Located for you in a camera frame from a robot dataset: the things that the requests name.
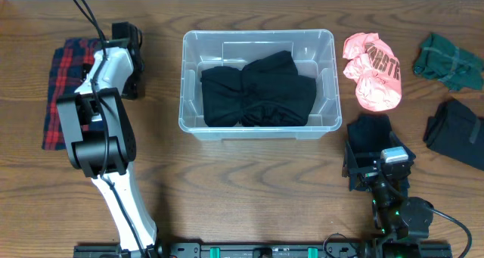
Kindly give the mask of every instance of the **red and navy plaid fabric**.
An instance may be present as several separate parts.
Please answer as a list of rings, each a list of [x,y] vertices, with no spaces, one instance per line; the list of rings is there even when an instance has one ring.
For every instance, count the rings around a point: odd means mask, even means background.
[[[47,114],[42,149],[65,149],[56,101],[59,96],[74,93],[82,84],[86,64],[94,64],[94,51],[99,39],[68,39],[63,48],[55,50],[48,77]]]

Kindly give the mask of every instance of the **plastic bin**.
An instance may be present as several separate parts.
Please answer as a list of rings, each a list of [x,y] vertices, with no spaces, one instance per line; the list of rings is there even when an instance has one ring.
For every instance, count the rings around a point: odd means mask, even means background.
[[[292,52],[299,74],[314,77],[315,104],[305,126],[208,127],[203,120],[201,72],[215,66],[242,69],[278,51]],[[327,30],[190,31],[183,38],[180,128],[200,140],[224,138],[318,139],[341,126],[333,34]]]

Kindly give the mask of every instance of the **table surface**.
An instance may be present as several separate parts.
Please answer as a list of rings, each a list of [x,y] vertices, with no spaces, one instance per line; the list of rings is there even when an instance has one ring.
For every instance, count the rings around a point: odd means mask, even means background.
[[[70,0],[0,1],[0,256],[69,257],[82,243],[119,240],[92,182],[66,151],[43,151],[48,71],[66,38],[96,32]],[[345,78],[344,40],[377,32],[402,68],[403,100],[387,111],[417,155],[410,195],[462,221],[468,257],[484,255],[484,172],[422,141],[427,117],[453,96],[484,115],[484,94],[448,92],[411,71],[419,44],[439,33],[484,56],[484,0],[90,0],[106,34],[127,20],[144,31],[146,96],[124,101],[138,143],[136,178],[160,237],[220,241],[323,241],[374,232],[371,196],[341,177],[346,124],[364,110]],[[317,141],[201,142],[178,127],[182,38],[189,30],[330,30],[335,37],[343,125]],[[457,256],[464,232],[436,216],[430,238]]]

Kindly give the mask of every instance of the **green folded cloth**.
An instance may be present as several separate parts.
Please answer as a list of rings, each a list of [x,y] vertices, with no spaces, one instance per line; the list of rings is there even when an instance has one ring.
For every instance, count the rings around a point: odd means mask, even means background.
[[[434,33],[420,48],[422,52],[414,65],[415,75],[437,79],[453,91],[463,87],[482,90],[481,58]]]

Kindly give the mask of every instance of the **white storage box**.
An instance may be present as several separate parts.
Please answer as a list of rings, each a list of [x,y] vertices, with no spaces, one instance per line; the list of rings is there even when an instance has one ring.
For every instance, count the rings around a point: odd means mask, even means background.
[[[299,75],[316,79],[317,95],[305,126],[208,127],[203,120],[201,72],[215,66],[242,69],[279,51],[291,51]],[[190,31],[183,38],[180,128],[200,140],[224,138],[318,139],[341,126],[333,34],[327,30]]]

